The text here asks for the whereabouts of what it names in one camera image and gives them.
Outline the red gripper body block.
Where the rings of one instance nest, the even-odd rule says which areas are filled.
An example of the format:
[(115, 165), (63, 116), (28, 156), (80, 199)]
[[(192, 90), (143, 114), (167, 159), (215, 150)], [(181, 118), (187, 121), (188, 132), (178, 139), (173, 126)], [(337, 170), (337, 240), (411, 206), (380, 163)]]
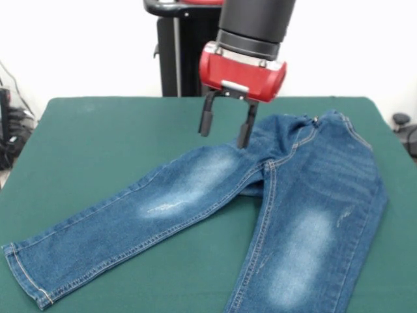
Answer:
[(201, 53), (201, 82), (213, 89), (236, 91), (247, 98), (270, 102), (278, 94), (287, 73), (287, 63), (242, 55), (208, 42)]

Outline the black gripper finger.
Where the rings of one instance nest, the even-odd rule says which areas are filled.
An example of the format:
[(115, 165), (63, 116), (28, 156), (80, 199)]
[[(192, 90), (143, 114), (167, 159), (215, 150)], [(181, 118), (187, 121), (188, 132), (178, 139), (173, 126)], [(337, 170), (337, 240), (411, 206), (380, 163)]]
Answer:
[(214, 103), (215, 98), (218, 96), (219, 90), (209, 91), (206, 94), (198, 131), (198, 133), (200, 133), (200, 135), (202, 136), (209, 135), (213, 118), (212, 105)]
[(245, 122), (240, 127), (240, 132), (237, 139), (237, 147), (239, 149), (245, 149), (249, 144), (259, 105), (259, 102), (255, 100), (247, 100), (246, 102), (248, 103), (248, 113)]

